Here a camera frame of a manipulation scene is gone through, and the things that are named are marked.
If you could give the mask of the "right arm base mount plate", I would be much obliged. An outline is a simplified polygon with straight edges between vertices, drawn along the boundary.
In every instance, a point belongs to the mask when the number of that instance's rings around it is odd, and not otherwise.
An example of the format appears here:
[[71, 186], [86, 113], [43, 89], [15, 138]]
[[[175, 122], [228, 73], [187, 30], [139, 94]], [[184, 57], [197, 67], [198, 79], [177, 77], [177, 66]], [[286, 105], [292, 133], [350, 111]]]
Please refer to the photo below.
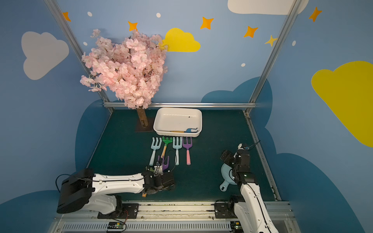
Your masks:
[[224, 200], [217, 200], [214, 203], [214, 213], [215, 218], [236, 218], [237, 216], [234, 213], [234, 205], [230, 202]]

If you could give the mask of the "lime green rake wooden handle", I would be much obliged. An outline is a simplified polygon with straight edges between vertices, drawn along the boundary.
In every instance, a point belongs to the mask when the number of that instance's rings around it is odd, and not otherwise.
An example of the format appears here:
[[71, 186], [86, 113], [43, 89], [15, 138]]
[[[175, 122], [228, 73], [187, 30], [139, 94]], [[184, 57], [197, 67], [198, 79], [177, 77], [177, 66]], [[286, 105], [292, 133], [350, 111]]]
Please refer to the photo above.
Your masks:
[[146, 197], [147, 195], [152, 195], [157, 193], [154, 183], [154, 173], [146, 168], [146, 171], [142, 173], [144, 184], [143, 184], [143, 191], [142, 196]]

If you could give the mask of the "white plastic storage box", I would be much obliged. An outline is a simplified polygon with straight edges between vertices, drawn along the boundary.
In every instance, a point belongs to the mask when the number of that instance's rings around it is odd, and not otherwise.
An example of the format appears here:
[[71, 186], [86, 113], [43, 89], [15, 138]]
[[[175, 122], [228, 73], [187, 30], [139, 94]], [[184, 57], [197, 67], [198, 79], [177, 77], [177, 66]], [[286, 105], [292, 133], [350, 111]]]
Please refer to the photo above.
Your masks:
[[[172, 133], [198, 128], [197, 133]], [[153, 129], [160, 136], [198, 137], [203, 128], [202, 112], [192, 108], [163, 107], [157, 111]]]

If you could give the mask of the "light blue hand fork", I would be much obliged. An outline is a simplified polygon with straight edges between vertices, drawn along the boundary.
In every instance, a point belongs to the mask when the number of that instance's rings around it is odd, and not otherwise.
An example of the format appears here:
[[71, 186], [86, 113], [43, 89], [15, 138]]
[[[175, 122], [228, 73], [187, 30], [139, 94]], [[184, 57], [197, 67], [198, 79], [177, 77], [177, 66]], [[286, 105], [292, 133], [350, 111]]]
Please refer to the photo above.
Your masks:
[[175, 165], [178, 166], [180, 163], [179, 150], [183, 147], [182, 137], [173, 137], [173, 149], [175, 149]]
[[161, 144], [162, 144], [162, 138], [160, 138], [160, 137], [153, 137], [152, 138], [151, 149], [152, 149], [153, 152], [152, 152], [152, 155], [151, 155], [151, 158], [150, 158], [150, 161], [149, 161], [149, 166], [154, 165], [155, 153], [158, 149], [160, 149]]

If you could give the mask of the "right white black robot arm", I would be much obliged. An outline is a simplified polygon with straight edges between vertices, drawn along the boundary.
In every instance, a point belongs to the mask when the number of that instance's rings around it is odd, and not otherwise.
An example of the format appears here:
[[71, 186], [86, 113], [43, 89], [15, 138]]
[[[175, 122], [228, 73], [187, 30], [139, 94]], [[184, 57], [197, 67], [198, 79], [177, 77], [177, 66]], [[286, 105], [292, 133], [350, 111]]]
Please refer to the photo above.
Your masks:
[[277, 233], [266, 205], [262, 199], [260, 187], [250, 170], [250, 154], [245, 148], [235, 153], [223, 151], [220, 159], [229, 166], [228, 177], [232, 178], [240, 189], [241, 197], [232, 197], [229, 203], [230, 214], [237, 217], [243, 233]]

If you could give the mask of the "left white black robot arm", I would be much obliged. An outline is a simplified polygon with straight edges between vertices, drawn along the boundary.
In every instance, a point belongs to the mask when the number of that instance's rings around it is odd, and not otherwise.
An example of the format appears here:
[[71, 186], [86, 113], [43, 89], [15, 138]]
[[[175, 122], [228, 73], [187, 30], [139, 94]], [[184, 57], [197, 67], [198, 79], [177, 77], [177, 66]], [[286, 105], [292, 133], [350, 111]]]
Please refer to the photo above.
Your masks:
[[173, 187], [175, 180], [171, 172], [147, 170], [133, 175], [110, 176], [83, 169], [61, 183], [57, 213], [89, 210], [110, 216], [123, 211], [120, 193], [151, 195]]

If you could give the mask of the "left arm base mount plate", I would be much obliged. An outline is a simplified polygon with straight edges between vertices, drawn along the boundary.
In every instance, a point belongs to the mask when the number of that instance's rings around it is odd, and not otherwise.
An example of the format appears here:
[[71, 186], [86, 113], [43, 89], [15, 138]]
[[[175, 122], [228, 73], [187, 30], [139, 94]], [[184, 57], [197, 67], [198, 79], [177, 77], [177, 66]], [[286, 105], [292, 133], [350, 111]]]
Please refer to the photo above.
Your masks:
[[98, 213], [98, 219], [136, 219], [139, 211], [138, 203], [117, 204], [114, 212], [110, 214]]

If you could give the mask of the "blue rake orange handle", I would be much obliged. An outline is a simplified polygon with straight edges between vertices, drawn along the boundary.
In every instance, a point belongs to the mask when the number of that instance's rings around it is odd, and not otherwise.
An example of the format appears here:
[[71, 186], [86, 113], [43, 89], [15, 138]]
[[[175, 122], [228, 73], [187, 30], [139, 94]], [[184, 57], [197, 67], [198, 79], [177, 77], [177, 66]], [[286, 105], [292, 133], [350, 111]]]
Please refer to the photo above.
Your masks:
[[198, 128], [188, 128], [184, 131], [171, 131], [172, 133], [197, 133]]

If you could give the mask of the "purple rake pink handle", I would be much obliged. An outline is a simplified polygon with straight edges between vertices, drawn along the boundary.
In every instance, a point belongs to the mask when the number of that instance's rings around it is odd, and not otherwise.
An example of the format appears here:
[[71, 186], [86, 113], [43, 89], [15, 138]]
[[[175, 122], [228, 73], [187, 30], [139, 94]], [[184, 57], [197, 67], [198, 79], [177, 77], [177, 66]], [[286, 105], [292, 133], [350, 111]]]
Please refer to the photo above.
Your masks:
[[168, 167], [169, 167], [169, 164], [170, 164], [170, 158], [168, 156], [165, 156], [165, 157], [161, 157], [161, 156], [158, 156], [158, 159], [157, 159], [157, 163], [156, 163], [159, 167], [162, 168], [162, 171], [165, 172]]

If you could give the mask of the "purple fork pink handle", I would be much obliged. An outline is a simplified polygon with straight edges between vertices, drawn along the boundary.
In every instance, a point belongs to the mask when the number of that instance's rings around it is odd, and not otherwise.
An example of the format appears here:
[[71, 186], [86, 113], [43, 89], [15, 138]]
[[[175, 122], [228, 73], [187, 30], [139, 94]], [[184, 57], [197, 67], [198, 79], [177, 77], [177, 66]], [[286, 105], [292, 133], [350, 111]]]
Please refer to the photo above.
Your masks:
[[182, 138], [182, 146], [186, 149], [186, 164], [188, 166], [191, 165], [191, 158], [190, 158], [190, 148], [193, 146], [192, 137], [184, 137]]

